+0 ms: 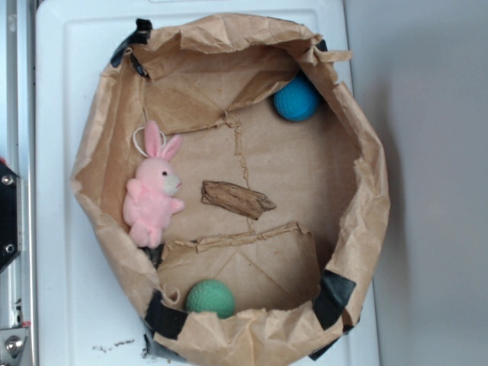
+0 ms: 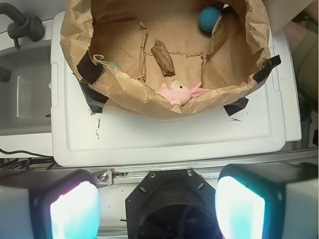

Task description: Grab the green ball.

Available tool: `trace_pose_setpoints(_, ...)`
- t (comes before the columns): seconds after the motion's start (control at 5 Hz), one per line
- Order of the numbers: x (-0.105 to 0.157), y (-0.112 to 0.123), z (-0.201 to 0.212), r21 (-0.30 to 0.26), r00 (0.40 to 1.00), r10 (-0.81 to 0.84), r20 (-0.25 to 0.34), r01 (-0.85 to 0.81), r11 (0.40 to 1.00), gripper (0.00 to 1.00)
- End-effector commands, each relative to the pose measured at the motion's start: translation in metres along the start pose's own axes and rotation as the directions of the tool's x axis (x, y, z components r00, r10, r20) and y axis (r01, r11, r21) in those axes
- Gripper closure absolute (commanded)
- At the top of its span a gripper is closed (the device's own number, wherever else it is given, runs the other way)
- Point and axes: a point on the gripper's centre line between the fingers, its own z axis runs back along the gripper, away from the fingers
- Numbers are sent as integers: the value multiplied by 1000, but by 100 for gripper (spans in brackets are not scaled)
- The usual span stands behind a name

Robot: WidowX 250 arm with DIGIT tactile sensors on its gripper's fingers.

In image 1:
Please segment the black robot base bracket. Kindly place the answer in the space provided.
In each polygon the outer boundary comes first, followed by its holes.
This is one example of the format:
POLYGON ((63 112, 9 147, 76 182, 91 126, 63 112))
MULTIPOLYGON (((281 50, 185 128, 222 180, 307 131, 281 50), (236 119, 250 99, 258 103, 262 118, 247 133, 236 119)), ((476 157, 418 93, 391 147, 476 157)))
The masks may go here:
POLYGON ((21 178, 1 158, 1 273, 21 252, 21 178))

